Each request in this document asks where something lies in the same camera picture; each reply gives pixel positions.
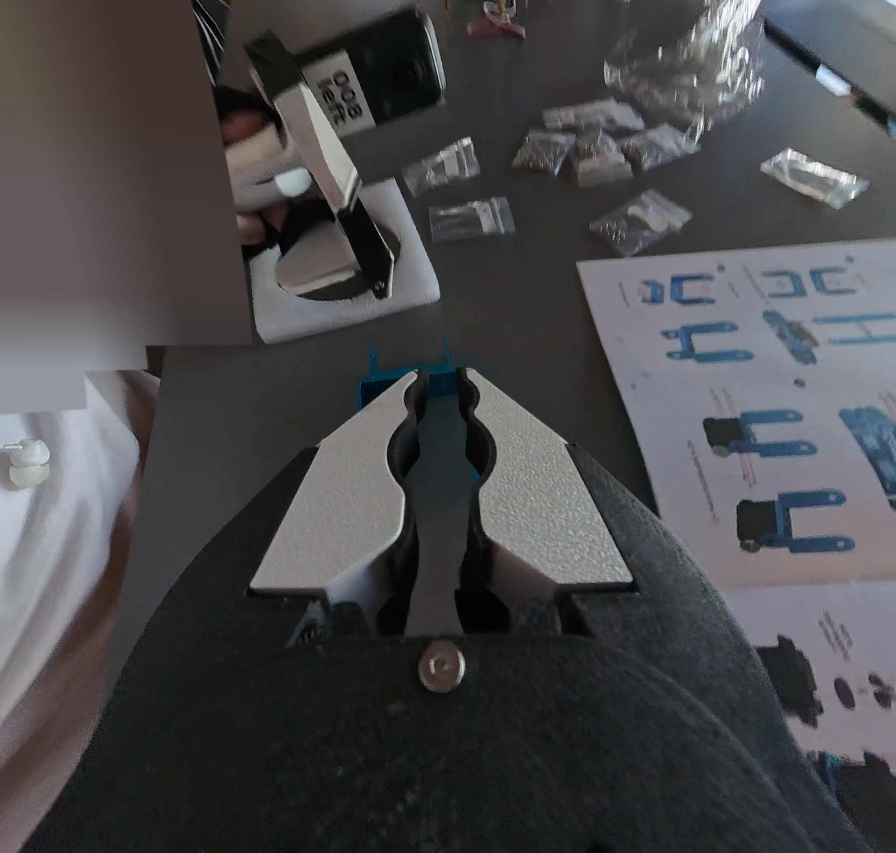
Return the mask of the person's left hand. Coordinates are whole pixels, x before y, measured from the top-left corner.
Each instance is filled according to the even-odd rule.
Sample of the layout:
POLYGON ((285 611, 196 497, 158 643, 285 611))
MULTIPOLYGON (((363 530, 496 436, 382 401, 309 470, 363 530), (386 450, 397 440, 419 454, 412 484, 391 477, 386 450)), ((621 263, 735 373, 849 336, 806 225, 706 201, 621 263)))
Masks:
MULTIPOLYGON (((235 110, 219 120, 220 133, 225 147, 248 139, 261 132, 268 120, 253 109, 235 110)), ((271 230, 279 231, 289 212, 288 201, 276 203, 259 212, 237 212, 238 238, 244 254, 261 252, 271 236, 271 230)))

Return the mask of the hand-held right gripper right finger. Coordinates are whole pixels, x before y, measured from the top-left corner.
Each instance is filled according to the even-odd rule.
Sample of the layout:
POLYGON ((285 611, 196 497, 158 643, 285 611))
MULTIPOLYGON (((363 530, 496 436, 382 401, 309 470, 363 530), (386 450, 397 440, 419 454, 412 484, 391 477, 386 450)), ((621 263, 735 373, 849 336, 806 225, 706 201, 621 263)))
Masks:
POLYGON ((475 369, 456 383, 476 474, 455 590, 464 633, 506 633, 544 609, 561 630, 572 596, 636 590, 571 444, 475 369))

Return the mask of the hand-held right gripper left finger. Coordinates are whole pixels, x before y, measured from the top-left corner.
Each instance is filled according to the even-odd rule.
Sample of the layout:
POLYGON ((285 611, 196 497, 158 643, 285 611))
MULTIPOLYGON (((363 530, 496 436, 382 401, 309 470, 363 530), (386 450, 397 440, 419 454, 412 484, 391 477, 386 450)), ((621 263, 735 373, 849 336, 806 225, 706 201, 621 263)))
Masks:
POLYGON ((405 635, 419 569, 408 475, 428 387, 425 369, 409 371, 316 446, 252 593, 355 605, 378 633, 405 635))

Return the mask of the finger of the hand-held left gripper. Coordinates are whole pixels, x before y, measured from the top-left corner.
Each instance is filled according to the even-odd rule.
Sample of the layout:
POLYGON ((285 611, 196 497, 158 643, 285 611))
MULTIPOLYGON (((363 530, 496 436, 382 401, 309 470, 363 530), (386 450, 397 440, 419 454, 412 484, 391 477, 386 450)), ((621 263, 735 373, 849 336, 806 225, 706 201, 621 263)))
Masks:
POLYGON ((244 45, 252 81, 278 122, 244 140, 244 213, 293 197, 279 179, 304 171, 376 299, 392 294, 394 254, 360 200, 361 179, 297 63, 271 31, 244 45))

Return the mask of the crumpled clear plastic bag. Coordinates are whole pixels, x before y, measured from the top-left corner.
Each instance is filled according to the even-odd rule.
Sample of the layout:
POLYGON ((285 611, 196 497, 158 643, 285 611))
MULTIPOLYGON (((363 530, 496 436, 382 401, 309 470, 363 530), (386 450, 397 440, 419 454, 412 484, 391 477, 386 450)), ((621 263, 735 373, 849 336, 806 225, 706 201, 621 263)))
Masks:
POLYGON ((610 0, 620 37, 603 64, 611 91, 698 141, 763 91, 763 0, 610 0))

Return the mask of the person's white shirt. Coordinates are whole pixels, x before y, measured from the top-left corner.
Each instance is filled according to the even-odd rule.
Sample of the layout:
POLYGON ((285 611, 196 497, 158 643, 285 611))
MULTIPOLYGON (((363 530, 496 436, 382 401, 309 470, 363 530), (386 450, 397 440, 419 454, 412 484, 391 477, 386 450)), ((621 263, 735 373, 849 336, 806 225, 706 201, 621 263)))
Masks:
POLYGON ((47 476, 19 489, 2 453, 1 850, 20 851, 59 796, 106 704, 107 659, 160 380, 85 380, 78 410, 2 415, 47 476))

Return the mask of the printed instruction sheet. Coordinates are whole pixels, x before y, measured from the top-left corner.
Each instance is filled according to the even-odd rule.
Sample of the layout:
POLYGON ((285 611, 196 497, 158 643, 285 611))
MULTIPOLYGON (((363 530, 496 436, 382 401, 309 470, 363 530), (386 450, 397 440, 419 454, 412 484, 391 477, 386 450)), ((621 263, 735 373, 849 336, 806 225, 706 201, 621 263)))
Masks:
POLYGON ((894 851, 894 240, 579 264, 659 516, 894 851))

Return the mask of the blue metal bracket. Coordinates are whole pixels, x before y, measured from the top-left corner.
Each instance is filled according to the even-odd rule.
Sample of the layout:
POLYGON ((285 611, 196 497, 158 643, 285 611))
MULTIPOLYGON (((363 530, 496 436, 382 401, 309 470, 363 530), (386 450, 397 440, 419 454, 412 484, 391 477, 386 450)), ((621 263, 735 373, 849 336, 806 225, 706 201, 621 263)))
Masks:
POLYGON ((379 363, 377 348, 371 346, 367 377, 361 379, 357 384, 357 411, 362 411, 411 371, 423 371, 427 374, 427 399, 441 399, 457 395, 456 368, 452 360, 449 337, 444 333, 442 339, 444 348, 442 361, 408 366, 383 368, 379 363))

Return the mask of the dark grey desk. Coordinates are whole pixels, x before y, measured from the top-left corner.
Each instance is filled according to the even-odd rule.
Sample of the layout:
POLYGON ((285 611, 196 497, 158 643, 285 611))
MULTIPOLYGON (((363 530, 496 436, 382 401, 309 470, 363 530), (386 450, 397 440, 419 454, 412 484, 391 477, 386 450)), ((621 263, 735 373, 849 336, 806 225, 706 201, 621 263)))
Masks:
MULTIPOLYGON (((631 424, 578 277, 607 254, 588 223, 641 184, 577 189, 510 171, 512 153, 543 107, 599 93, 621 11, 602 0, 532 3, 529 39, 469 41, 455 9, 440 41, 446 104, 352 143, 364 179, 392 175, 454 135, 470 134, 482 166, 466 195, 507 196, 516 232, 429 249, 441 299, 349 329, 275 346, 167 350, 141 488, 109 686, 146 623, 206 543, 303 448, 355 409, 371 346, 385 366, 430 363, 446 333, 456 365, 473 366, 654 506, 631 424)), ((644 175, 693 212, 660 254, 894 236, 894 142, 774 46, 764 93, 716 127, 700 153, 644 175), (792 148, 870 181, 841 210, 760 172, 792 148)))

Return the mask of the white foam block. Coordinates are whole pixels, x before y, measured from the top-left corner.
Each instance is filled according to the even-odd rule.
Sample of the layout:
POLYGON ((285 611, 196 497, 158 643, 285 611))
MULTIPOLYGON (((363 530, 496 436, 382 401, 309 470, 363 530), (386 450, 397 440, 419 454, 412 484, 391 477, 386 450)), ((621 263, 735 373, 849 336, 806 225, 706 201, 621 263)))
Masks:
POLYGON ((276 277, 280 251, 268 249, 248 264, 255 330, 264 343, 285 343, 340 330, 440 299, 433 265, 397 182, 390 178, 365 187, 361 201, 384 236, 397 243, 391 296, 377 299, 365 287, 348 299, 295 295, 276 277))

